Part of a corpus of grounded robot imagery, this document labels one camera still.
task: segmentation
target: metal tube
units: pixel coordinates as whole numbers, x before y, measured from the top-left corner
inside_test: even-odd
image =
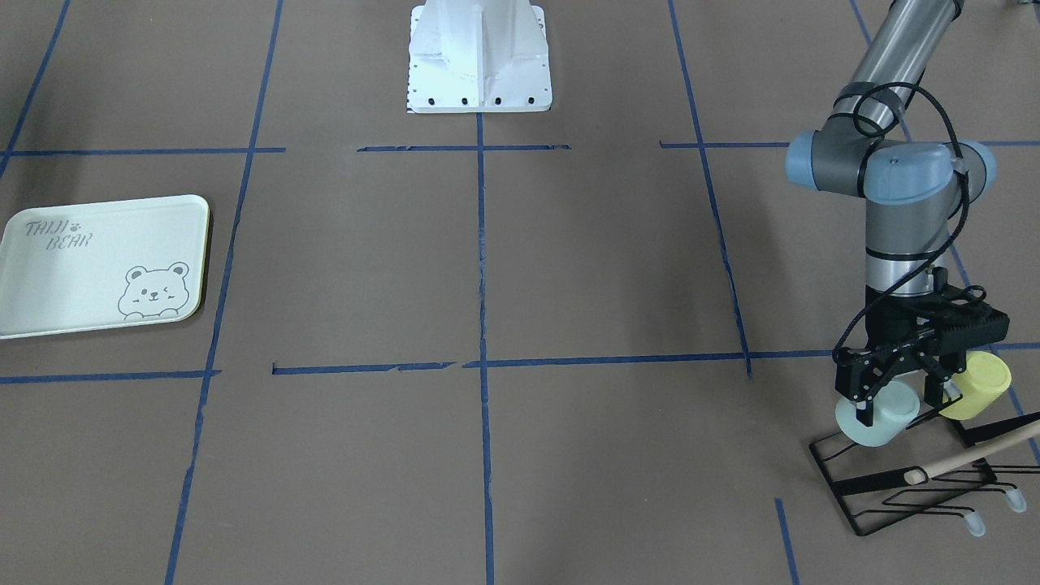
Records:
[[[916,83],[959,9],[958,0],[896,0],[853,74],[852,83]],[[911,91],[905,87],[892,91],[905,106]],[[857,101],[859,96],[840,99],[831,116],[852,113]],[[894,120],[889,107],[873,98],[860,108],[860,116],[881,128],[887,128]]]

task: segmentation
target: black cable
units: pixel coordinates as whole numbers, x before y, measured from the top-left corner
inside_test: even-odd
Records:
[[[862,96],[860,96],[859,101],[856,102],[856,106],[852,110],[853,125],[856,127],[856,131],[869,138],[880,138],[899,125],[899,115],[895,111],[892,111],[892,116],[896,119],[896,121],[886,129],[883,129],[878,132],[870,132],[865,130],[862,126],[860,126],[860,120],[862,119],[862,117],[860,116],[859,110],[863,106],[863,102],[865,102],[866,99],[869,98],[872,95],[879,92],[883,92],[885,90],[889,90],[891,87],[906,87],[912,90],[915,94],[920,94],[926,100],[928,100],[928,102],[931,103],[932,106],[935,108],[936,112],[938,112],[939,117],[942,119],[943,125],[946,127],[946,133],[950,135],[950,143],[954,149],[954,155],[956,155],[958,159],[963,159],[964,153],[961,150],[961,144],[957,139],[957,132],[954,131],[954,125],[953,123],[950,122],[950,117],[946,115],[946,110],[942,107],[942,104],[939,103],[939,100],[935,99],[935,96],[927,92],[924,87],[921,87],[917,83],[908,83],[905,81],[892,81],[890,83],[882,83],[881,85],[878,85],[869,90]],[[834,349],[831,351],[831,359],[834,360],[834,363],[838,364],[839,366],[840,365],[847,366],[851,365],[855,361],[858,361],[855,358],[842,361],[840,357],[841,349],[844,347],[846,341],[849,340],[849,336],[852,335],[853,329],[855,329],[856,326],[859,324],[859,322],[864,316],[866,316],[866,314],[870,312],[870,310],[877,307],[878,304],[880,304],[885,299],[891,297],[892,294],[894,294],[896,290],[903,287],[906,283],[910,282],[914,278],[917,278],[918,275],[928,270],[929,266],[931,266],[934,262],[936,262],[939,258],[941,258],[942,255],[946,253],[946,250],[948,250],[950,247],[954,245],[954,240],[957,239],[957,236],[961,234],[961,231],[964,229],[964,225],[967,224],[968,221],[968,207],[971,204],[970,201],[971,194],[970,190],[968,189],[967,175],[959,172],[956,173],[956,175],[957,175],[957,184],[961,188],[961,202],[960,202],[961,217],[960,220],[958,220],[957,222],[957,227],[954,228],[954,231],[950,234],[950,237],[946,238],[946,240],[942,244],[942,246],[940,246],[938,250],[933,252],[928,257],[927,260],[921,262],[921,264],[918,265],[916,269],[905,274],[903,278],[899,279],[895,282],[895,284],[889,286],[884,292],[882,292],[874,301],[868,303],[858,313],[856,313],[856,316],[853,317],[852,322],[849,324],[849,327],[846,328],[844,333],[841,334],[841,337],[838,339],[838,342],[835,344]]]

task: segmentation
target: white tray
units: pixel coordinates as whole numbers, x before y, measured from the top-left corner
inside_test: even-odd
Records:
[[[208,237],[196,195],[21,211],[0,241],[0,339],[187,319]]]

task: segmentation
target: bear face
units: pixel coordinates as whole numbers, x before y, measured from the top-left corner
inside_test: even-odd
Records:
[[[174,262],[168,269],[150,271],[134,266],[127,272],[127,287],[120,299],[120,312],[130,317],[171,316],[188,304],[184,277],[188,265]]]

